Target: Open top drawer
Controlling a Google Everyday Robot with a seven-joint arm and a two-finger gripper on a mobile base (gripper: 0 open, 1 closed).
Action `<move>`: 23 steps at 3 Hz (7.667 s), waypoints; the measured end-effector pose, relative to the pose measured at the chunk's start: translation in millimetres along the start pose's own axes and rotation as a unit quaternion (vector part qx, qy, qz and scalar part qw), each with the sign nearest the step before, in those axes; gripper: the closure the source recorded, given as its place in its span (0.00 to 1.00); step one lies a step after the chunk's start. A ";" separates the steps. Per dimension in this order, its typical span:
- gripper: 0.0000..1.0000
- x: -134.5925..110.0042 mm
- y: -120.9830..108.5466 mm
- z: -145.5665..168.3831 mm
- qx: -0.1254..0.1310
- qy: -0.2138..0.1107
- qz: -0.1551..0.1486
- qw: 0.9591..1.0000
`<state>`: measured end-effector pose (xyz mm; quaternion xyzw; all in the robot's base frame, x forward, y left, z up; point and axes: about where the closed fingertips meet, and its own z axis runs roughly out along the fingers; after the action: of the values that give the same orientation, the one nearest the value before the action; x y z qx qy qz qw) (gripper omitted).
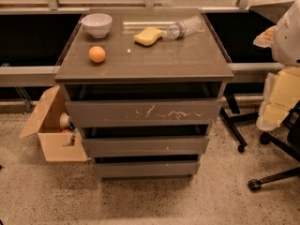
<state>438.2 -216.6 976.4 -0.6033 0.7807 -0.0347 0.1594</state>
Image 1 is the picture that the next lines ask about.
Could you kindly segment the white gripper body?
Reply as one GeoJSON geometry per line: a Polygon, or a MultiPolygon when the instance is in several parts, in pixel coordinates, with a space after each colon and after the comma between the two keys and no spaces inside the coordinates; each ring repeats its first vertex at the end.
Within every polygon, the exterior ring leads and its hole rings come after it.
{"type": "Polygon", "coordinates": [[[289,67],[277,74],[269,73],[264,84],[257,128],[263,131],[278,128],[299,100],[299,67],[289,67]]]}

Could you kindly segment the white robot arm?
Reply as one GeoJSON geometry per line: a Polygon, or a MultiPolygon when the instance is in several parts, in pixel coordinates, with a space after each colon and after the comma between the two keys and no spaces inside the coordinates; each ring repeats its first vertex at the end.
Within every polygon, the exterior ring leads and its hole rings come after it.
{"type": "Polygon", "coordinates": [[[269,73],[264,83],[263,101],[256,121],[258,129],[278,128],[300,100],[300,0],[296,0],[276,25],[258,35],[253,44],[271,48],[272,57],[284,68],[269,73]]]}

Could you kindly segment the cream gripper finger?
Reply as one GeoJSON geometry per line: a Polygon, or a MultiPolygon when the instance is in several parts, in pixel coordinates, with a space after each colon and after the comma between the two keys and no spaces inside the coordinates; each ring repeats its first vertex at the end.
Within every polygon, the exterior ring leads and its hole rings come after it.
{"type": "Polygon", "coordinates": [[[271,48],[275,31],[275,26],[269,27],[264,32],[255,37],[253,44],[261,48],[271,48]]]}

